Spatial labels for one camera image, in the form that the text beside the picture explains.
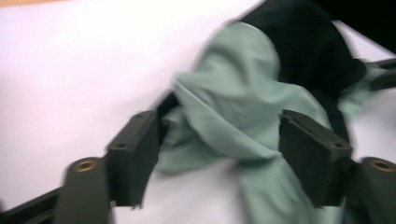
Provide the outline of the wooden table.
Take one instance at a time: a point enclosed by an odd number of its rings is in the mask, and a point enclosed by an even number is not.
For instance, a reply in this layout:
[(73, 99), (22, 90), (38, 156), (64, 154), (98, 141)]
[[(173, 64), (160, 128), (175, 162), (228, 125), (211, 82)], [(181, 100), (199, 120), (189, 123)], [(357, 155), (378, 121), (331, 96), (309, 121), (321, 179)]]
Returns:
[(62, 2), (68, 0), (0, 0), (0, 7), (16, 7), (35, 4), (46, 4), (52, 2)]

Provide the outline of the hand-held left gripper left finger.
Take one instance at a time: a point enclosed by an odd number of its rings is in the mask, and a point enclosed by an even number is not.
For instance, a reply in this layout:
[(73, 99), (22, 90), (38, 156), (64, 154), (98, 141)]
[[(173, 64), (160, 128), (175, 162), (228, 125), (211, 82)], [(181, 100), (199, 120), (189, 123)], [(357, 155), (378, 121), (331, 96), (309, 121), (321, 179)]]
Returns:
[(107, 146), (110, 197), (116, 206), (142, 206), (159, 152), (156, 111), (132, 116)]

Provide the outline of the black and green shirt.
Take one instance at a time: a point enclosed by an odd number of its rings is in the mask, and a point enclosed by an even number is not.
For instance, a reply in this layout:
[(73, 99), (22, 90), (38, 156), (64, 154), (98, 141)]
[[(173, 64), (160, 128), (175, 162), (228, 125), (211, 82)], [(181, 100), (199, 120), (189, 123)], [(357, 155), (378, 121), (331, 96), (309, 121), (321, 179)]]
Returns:
[(278, 116), (300, 112), (345, 135), (382, 73), (351, 56), (311, 0), (265, 0), (221, 28), (194, 69), (175, 78), (157, 168), (177, 174), (232, 158), (250, 224), (338, 224), (340, 209), (309, 202), (279, 153)]

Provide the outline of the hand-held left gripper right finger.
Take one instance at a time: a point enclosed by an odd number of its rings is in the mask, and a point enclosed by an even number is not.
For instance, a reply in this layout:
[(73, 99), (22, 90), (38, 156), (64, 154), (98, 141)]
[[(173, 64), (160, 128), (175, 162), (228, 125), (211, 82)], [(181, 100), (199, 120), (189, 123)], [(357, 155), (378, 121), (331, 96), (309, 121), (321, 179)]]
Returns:
[(353, 166), (347, 141), (307, 115), (283, 110), (278, 148), (315, 207), (342, 203)]

